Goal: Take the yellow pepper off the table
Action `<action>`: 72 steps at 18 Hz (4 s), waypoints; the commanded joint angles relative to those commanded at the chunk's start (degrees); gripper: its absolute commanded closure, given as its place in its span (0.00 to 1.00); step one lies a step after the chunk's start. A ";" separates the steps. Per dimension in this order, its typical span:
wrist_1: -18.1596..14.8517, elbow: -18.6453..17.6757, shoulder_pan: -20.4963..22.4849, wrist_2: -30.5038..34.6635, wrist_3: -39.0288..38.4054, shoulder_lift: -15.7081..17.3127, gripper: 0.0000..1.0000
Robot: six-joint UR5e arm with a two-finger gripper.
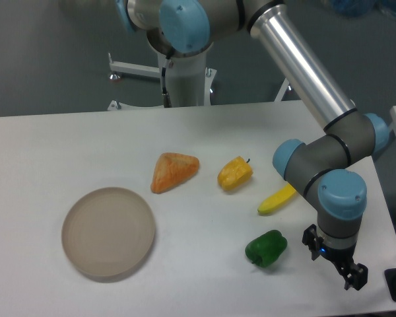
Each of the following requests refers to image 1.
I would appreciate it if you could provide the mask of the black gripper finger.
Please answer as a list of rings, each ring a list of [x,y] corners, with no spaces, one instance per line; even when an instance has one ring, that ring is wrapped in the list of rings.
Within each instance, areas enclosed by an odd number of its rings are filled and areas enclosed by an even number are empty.
[[[316,260],[319,257],[320,241],[317,235],[317,227],[314,224],[303,232],[302,243],[311,252],[311,259]]]
[[[339,275],[345,280],[344,289],[361,290],[368,282],[368,268],[352,260],[333,263]]]

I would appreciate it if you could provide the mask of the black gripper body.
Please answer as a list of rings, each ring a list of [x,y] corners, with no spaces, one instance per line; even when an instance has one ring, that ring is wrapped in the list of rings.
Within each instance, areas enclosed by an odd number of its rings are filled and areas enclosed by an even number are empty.
[[[325,243],[325,240],[319,238],[316,242],[317,253],[324,259],[330,261],[339,268],[350,267],[354,263],[353,255],[356,243],[345,247],[336,248]]]

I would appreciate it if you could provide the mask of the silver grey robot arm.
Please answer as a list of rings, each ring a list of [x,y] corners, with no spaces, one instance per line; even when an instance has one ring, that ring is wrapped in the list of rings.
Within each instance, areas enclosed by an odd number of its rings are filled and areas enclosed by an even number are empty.
[[[361,114],[309,49],[290,22],[283,1],[116,1],[126,30],[144,30],[159,53],[159,79],[167,108],[201,106],[205,70],[191,59],[211,44],[246,30],[269,52],[324,130],[305,144],[285,141],[273,166],[316,211],[303,233],[312,258],[331,262],[346,288],[361,289],[368,268],[353,260],[367,205],[364,180],[348,168],[387,145],[389,131],[375,114]]]

